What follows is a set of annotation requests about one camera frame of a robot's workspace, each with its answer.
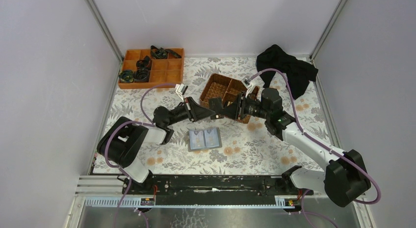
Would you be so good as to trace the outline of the black credit card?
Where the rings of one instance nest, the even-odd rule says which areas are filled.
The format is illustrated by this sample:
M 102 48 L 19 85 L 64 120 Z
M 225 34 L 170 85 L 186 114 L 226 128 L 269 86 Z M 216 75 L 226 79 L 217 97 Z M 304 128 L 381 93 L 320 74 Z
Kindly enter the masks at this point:
M 210 116 L 211 120 L 223 119 L 224 115 L 221 113 L 223 109 L 222 99 L 221 98 L 211 98 L 208 101 L 209 109 L 214 111 L 215 114 Z

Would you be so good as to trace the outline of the grey leather card holder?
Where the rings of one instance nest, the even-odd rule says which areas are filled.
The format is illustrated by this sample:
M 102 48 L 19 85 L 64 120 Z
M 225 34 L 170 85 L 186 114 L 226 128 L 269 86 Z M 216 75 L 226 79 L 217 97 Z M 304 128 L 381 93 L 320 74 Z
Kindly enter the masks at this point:
M 222 147 L 220 129 L 218 127 L 190 130 L 188 132 L 188 151 L 211 150 Z

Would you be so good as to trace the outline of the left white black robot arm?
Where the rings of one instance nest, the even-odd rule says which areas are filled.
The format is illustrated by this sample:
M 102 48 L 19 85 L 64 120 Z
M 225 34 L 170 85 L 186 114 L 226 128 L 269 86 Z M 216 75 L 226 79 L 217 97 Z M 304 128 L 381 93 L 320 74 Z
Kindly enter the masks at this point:
M 139 159 L 139 150 L 145 144 L 167 144 L 174 130 L 169 126 L 188 119 L 196 122 L 215 115 L 215 111 L 197 104 L 192 97 L 185 98 L 172 110 L 159 106 L 154 110 L 153 124 L 144 124 L 120 117 L 101 138 L 97 152 L 112 161 L 121 172 L 137 183 L 144 183 L 151 171 Z

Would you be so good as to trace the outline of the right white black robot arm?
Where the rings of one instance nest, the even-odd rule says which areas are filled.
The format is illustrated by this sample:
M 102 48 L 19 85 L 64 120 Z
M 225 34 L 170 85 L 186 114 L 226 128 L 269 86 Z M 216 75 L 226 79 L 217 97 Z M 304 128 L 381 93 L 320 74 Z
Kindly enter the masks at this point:
M 332 147 L 302 129 L 298 120 L 284 111 L 282 98 L 274 88 L 264 89 L 260 100 L 240 93 L 221 114 L 234 120 L 247 115 L 264 119 L 271 135 L 295 146 L 322 168 L 322 171 L 303 167 L 289 170 L 286 175 L 296 188 L 325 193 L 340 207 L 347 206 L 371 188 L 362 156 L 356 150 L 346 152 Z

